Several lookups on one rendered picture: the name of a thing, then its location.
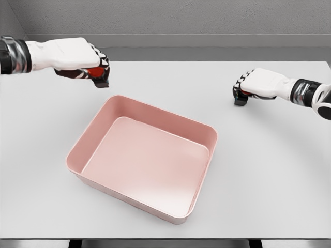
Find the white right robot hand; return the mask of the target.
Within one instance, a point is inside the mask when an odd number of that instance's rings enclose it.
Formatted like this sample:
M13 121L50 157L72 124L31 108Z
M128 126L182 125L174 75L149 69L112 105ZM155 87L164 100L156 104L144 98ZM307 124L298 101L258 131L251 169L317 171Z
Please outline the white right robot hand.
M276 97L289 100L295 80L270 70L256 68L243 74L233 90L249 93L250 98L272 100Z

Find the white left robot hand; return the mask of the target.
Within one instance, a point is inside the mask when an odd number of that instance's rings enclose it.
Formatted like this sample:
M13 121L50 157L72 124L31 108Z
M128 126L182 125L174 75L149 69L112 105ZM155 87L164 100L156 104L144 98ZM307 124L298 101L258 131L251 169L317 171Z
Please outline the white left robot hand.
M84 38L54 39L49 41L49 46L54 50L51 67L58 76L90 80L89 68L103 67L111 71L108 56Z

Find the pink rectangular basket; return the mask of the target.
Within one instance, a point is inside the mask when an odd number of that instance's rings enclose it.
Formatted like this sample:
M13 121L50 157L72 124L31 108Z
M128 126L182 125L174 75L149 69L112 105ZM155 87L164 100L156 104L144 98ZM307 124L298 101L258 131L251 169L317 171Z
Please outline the pink rectangular basket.
M209 125L115 95L66 165L86 185L179 225L194 210L217 139Z

